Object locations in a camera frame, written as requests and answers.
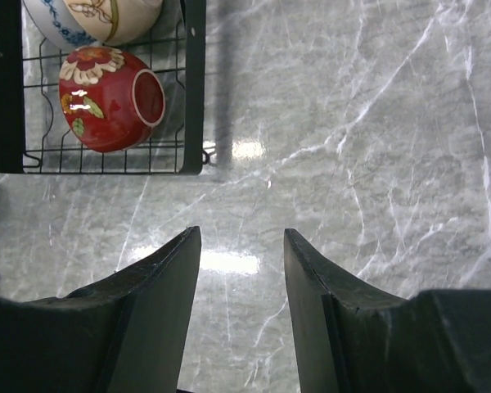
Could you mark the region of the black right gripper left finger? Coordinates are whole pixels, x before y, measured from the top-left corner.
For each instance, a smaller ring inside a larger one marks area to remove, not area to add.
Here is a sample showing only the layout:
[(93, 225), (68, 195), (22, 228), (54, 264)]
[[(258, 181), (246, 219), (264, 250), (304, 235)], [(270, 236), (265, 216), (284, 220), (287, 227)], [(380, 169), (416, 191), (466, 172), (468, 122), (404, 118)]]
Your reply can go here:
[(175, 392), (200, 253), (190, 227), (62, 298), (0, 297), (0, 392)]

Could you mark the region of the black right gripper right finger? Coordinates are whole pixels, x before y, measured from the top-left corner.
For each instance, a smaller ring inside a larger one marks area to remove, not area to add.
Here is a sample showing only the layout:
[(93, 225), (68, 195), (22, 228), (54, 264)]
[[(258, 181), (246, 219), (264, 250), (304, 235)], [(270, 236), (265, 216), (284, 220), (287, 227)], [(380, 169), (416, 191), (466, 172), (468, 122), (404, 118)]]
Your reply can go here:
[(303, 392), (491, 392), (491, 290), (393, 296), (294, 229), (284, 268)]

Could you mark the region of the black wire dish rack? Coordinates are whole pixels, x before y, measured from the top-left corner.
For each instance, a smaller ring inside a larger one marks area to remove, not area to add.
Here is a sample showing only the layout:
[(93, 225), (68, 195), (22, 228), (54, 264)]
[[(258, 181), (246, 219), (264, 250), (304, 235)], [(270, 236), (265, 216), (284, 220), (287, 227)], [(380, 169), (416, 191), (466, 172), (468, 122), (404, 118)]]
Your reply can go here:
[(164, 1), (153, 27), (109, 46), (158, 76), (164, 118), (145, 142), (100, 153), (83, 145), (61, 109), (58, 80), (72, 51), (45, 38), (23, 1), (0, 1), (0, 174), (198, 174), (203, 148), (206, 4)]

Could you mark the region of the cream bowl with brown outside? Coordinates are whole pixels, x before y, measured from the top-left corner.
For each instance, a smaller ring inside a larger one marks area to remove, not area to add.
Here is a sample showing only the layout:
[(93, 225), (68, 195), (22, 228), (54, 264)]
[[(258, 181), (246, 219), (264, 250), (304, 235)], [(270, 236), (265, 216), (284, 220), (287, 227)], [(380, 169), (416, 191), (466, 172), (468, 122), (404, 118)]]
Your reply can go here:
[(64, 1), (77, 23), (97, 41), (119, 46), (141, 37), (158, 20), (163, 0)]

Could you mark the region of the blue white patterned bowl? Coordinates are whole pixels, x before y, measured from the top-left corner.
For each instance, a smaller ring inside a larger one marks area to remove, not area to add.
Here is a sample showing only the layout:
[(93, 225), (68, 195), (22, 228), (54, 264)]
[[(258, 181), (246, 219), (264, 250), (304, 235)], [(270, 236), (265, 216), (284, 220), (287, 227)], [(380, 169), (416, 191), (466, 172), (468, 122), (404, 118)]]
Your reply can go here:
[(23, 0), (40, 33), (62, 51), (96, 42), (74, 19), (62, 0)]

